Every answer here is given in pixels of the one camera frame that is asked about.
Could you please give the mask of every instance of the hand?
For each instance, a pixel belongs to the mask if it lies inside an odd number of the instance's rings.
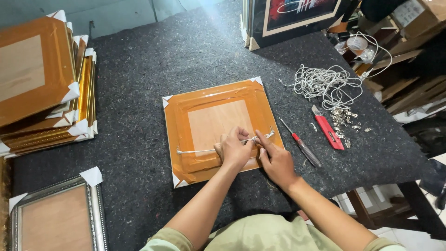
[[[241,140],[249,139],[249,132],[239,126],[233,127],[229,134],[222,134],[220,143],[214,145],[215,151],[219,154],[223,164],[242,169],[248,162],[249,156],[254,146],[252,140],[248,140],[243,145]]]
[[[256,135],[258,137],[256,143],[264,147],[260,148],[260,161],[263,169],[274,183],[287,192],[289,187],[299,180],[294,172],[291,153],[271,143],[259,130],[256,130]]]

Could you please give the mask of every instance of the white cord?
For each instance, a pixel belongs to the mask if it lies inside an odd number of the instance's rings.
[[[332,70],[339,67],[342,71],[336,72]],[[284,86],[294,86],[294,92],[303,94],[308,100],[322,96],[322,107],[325,110],[333,110],[340,107],[342,109],[350,108],[349,105],[363,93],[360,78],[351,78],[350,73],[344,70],[339,65],[332,66],[325,69],[308,68],[301,64],[301,67],[294,75],[294,84],[286,85],[279,79]],[[354,88],[359,88],[361,93],[356,97],[348,95],[342,87],[349,85]]]
[[[269,133],[269,134],[265,134],[265,137],[266,138],[269,138],[269,137],[271,137],[271,136],[273,136],[274,135],[274,130],[273,129],[271,129],[271,132]],[[245,139],[245,140],[240,140],[240,142],[246,142],[246,141],[248,141],[248,140],[252,140],[252,141],[254,141],[256,138],[258,138],[257,136],[254,136],[254,137],[252,137],[252,138],[249,138],[249,139]],[[183,153],[195,153],[195,152],[208,152],[208,151],[215,151],[215,149],[209,149],[209,150],[199,150],[199,151],[180,151],[179,149],[177,149],[177,154],[183,154]]]
[[[381,72],[385,71],[385,69],[389,68],[389,66],[391,66],[392,61],[393,61],[392,54],[390,54],[390,52],[389,52],[388,50],[384,49],[382,46],[379,46],[379,45],[378,45],[378,41],[377,41],[374,37],[372,37],[372,36],[370,36],[370,35],[363,34],[362,32],[358,31],[355,35],[351,35],[351,36],[355,36],[355,39],[356,39],[356,38],[358,37],[358,35],[363,36],[367,41],[369,41],[369,43],[376,45],[377,49],[376,49],[376,51],[375,51],[375,54],[373,55],[372,62],[375,60],[376,53],[378,52],[378,48],[381,48],[382,50],[384,50],[385,52],[387,52],[387,53],[389,54],[389,56],[390,56],[390,63],[389,63],[389,65],[388,65],[386,68],[384,68],[383,70],[381,70],[380,72],[378,72],[378,73],[376,73],[376,74],[373,74],[373,75],[371,75],[371,76],[368,76],[368,78],[374,77],[374,76],[380,74]],[[373,38],[373,40],[375,41],[375,43],[373,43],[372,41],[370,41],[367,37]]]

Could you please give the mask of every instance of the blue wall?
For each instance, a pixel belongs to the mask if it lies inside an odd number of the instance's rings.
[[[63,9],[75,35],[92,38],[162,21],[223,0],[0,0],[0,29]]]

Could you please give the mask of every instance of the forearm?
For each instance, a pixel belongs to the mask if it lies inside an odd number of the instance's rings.
[[[223,164],[165,227],[180,231],[199,249],[207,241],[223,200],[237,174],[236,168]]]
[[[302,177],[285,192],[300,206],[315,226],[344,251],[363,250],[378,238],[355,219],[311,188]]]

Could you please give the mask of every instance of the ornate silver frame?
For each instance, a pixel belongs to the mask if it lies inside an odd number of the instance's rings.
[[[107,235],[105,230],[104,208],[100,184],[94,187],[81,177],[64,180],[51,186],[42,188],[25,196],[18,202],[11,212],[11,248],[12,251],[22,251],[21,248],[21,210],[24,206],[42,200],[47,196],[62,193],[66,190],[85,186],[85,197],[88,205],[91,238],[93,251],[108,251]]]

